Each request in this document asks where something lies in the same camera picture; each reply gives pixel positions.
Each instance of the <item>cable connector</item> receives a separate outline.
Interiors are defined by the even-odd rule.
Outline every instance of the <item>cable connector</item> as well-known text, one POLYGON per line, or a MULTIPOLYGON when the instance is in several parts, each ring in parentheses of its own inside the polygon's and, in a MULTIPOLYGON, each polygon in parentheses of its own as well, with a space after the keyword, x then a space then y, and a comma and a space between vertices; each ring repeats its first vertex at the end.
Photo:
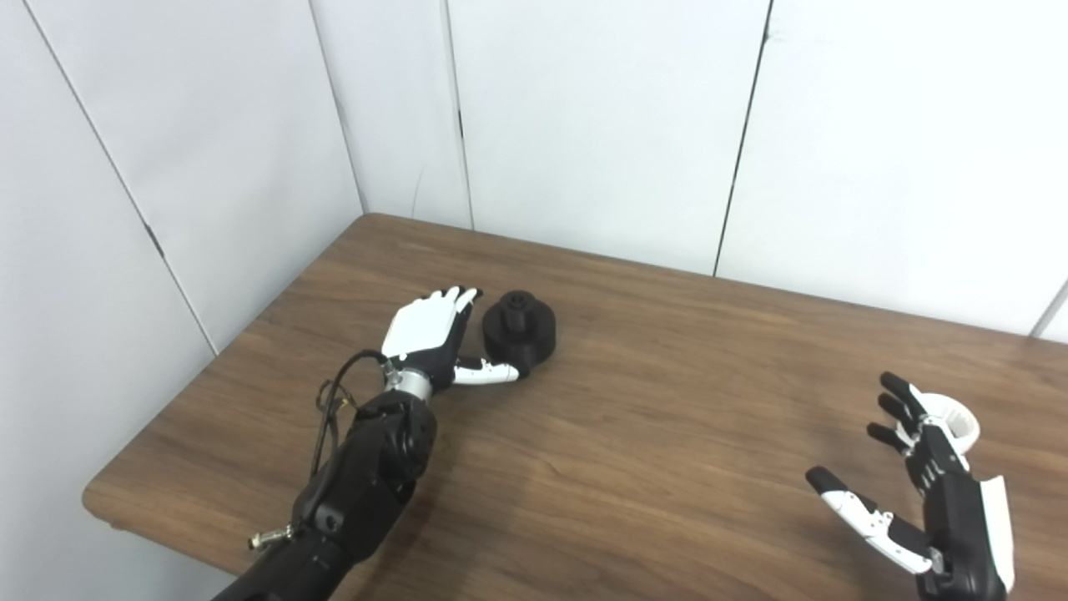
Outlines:
POLYGON ((287 524, 284 528, 268 533, 256 533, 249 539, 249 549, 252 551, 263 551, 268 545, 280 540, 293 540, 294 534, 296 534, 296 531, 294 531, 293 524, 287 524))

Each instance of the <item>robotic finger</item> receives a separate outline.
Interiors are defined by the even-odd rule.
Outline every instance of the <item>robotic finger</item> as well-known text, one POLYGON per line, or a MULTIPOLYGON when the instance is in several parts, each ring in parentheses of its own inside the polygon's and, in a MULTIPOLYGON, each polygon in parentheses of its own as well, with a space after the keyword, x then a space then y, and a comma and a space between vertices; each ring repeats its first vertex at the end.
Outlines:
POLYGON ((826 468, 813 468, 805 474, 805 479, 823 502, 864 538, 864 542, 898 567, 911 574, 931 569, 923 531, 890 511, 879 511, 874 501, 850 491, 826 468))
POLYGON ((519 370, 509 364, 491 364, 486 360, 460 358, 456 363, 456 380, 453 384, 482 386, 515 382, 519 378, 519 370))

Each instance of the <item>white robotic hand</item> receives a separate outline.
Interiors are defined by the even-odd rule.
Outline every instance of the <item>white robotic hand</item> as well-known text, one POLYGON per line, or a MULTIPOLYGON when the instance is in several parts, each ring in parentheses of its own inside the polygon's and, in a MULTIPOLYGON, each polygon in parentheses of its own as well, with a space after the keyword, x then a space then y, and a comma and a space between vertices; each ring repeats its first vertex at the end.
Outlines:
POLYGON ((519 370, 511 365, 459 357, 480 296, 478 288, 454 285, 402 307, 382 343, 382 354, 394 368, 387 374, 387 389, 426 400, 454 383, 481 385, 518 380, 519 370))
POLYGON ((916 578, 925 601, 1004 601, 1016 580, 1005 480, 979 483, 964 454, 979 437, 971 411, 943 395, 921 393, 893 374, 879 407, 897 421, 869 424, 868 436, 905 457, 924 500, 924 529, 849 490, 829 470, 805 475, 820 497, 864 540, 916 578))

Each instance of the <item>black fingertip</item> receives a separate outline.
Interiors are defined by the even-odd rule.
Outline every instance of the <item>black fingertip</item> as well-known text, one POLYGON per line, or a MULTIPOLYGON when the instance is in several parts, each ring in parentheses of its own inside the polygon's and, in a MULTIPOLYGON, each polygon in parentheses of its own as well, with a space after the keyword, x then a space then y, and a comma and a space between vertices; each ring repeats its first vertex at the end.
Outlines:
POLYGON ((899 454, 904 454, 909 450, 909 445, 905 444, 900 439, 897 438, 897 432, 894 432, 890 428, 881 424, 868 424, 868 437, 871 437, 876 441, 884 445, 889 445, 894 448, 899 454))
POLYGON ((912 416, 909 415, 909 408, 900 399, 882 393, 879 395, 879 407, 882 411, 886 412, 888 415, 894 420, 905 424, 906 426, 912 425, 912 416))
POLYGON ((901 395, 912 396, 912 392, 909 391, 909 383, 895 374, 889 371, 882 373, 882 376, 879 377, 879 383, 898 397, 901 397, 901 395))
POLYGON ((831 471, 822 465, 817 465, 808 472, 805 472, 804 479, 808 480, 808 486, 815 489, 819 494, 831 491, 849 490, 849 487, 847 487, 845 483, 839 480, 834 474, 831 474, 831 471))
POLYGON ((920 421, 920 417, 924 415, 924 407, 921 406, 920 401, 912 395, 911 384, 889 371, 883 373, 883 375, 879 377, 879 382, 881 382, 888 391, 893 393, 895 397, 905 404, 905 407, 908 408, 909 415, 913 421, 920 421))

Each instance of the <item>white wall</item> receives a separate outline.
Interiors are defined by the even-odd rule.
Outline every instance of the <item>white wall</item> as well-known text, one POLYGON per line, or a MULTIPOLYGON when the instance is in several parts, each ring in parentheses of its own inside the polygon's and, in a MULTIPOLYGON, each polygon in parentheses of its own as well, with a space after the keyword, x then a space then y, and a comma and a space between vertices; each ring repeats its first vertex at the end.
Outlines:
POLYGON ((360 215, 310 6, 29 5, 224 347, 360 215))
POLYGON ((1031 332, 1068 275, 1066 19, 778 0, 718 274, 1031 332))
POLYGON ((475 228, 711 273, 768 3, 450 7, 475 228))
POLYGON ((80 500, 211 350, 18 2, 0 81, 0 599, 210 599, 230 576, 80 500))
POLYGON ((368 210, 470 227, 445 0, 312 0, 368 210))

